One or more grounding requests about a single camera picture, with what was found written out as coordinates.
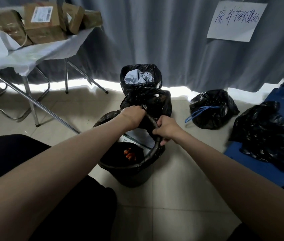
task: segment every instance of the blue mat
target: blue mat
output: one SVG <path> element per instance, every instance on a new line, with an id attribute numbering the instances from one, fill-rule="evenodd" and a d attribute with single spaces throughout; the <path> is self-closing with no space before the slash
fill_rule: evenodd
<path id="1" fill-rule="evenodd" d="M 284 116 L 284 87 L 279 89 L 273 89 L 265 101 L 278 101 L 280 102 L 279 113 Z M 284 186 L 284 173 L 274 167 L 271 163 L 265 163 L 251 158 L 239 151 L 241 148 L 241 143 L 232 142 L 225 155 L 239 162 L 240 164 L 248 167 L 252 171 L 262 175 L 263 177 L 274 182 L 278 186 Z"/>

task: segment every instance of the curtain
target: curtain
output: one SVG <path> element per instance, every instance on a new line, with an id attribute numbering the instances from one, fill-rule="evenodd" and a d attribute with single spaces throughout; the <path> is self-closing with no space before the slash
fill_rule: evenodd
<path id="1" fill-rule="evenodd" d="M 250 42 L 206 38 L 223 0 L 66 1 L 101 11 L 103 27 L 73 57 L 94 79 L 119 82 L 123 66 L 140 63 L 156 64 L 164 86 L 197 92 L 228 87 L 256 92 L 284 78 L 284 0 L 228 0 L 268 3 Z M 64 79 L 60 64 L 42 64 L 53 81 Z"/>

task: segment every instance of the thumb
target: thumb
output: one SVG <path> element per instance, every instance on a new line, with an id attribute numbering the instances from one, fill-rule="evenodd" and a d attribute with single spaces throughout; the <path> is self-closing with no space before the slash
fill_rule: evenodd
<path id="1" fill-rule="evenodd" d="M 152 131 L 152 134 L 157 135 L 157 134 L 158 134 L 158 129 L 154 129 L 154 130 Z"/>

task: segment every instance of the blue drawstring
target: blue drawstring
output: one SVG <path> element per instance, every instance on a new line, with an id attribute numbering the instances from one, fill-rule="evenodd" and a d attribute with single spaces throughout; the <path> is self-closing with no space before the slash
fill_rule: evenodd
<path id="1" fill-rule="evenodd" d="M 194 119 L 195 117 L 199 116 L 203 111 L 207 110 L 208 108 L 219 108 L 219 107 L 211 107 L 211 106 L 204 106 L 204 107 L 199 107 L 198 110 L 196 110 L 193 114 L 191 114 L 190 117 L 188 117 L 184 122 L 187 123 L 190 120 Z"/>

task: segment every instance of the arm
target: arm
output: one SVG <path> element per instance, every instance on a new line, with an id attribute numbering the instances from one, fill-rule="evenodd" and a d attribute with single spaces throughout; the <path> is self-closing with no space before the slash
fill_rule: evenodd
<path id="1" fill-rule="evenodd" d="M 140 106 L 51 147 L 0 178 L 0 240 L 26 240 L 62 198 L 126 131 L 139 126 Z"/>
<path id="2" fill-rule="evenodd" d="M 284 240 L 284 190 L 161 116 L 153 131 L 172 139 L 194 159 L 233 212 L 263 240 Z"/>

